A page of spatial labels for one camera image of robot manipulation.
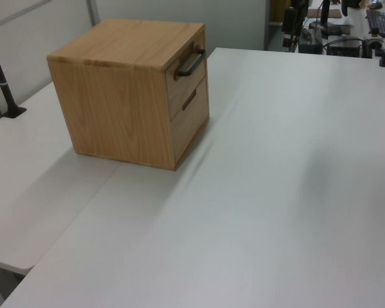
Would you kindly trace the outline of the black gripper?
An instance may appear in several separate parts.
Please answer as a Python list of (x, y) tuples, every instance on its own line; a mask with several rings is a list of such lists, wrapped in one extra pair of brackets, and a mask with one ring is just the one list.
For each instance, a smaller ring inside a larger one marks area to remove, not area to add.
[(297, 9), (293, 7), (287, 7), (284, 11), (284, 18), (282, 21), (283, 47), (295, 49), (297, 45), (297, 36), (292, 33), (296, 22)]

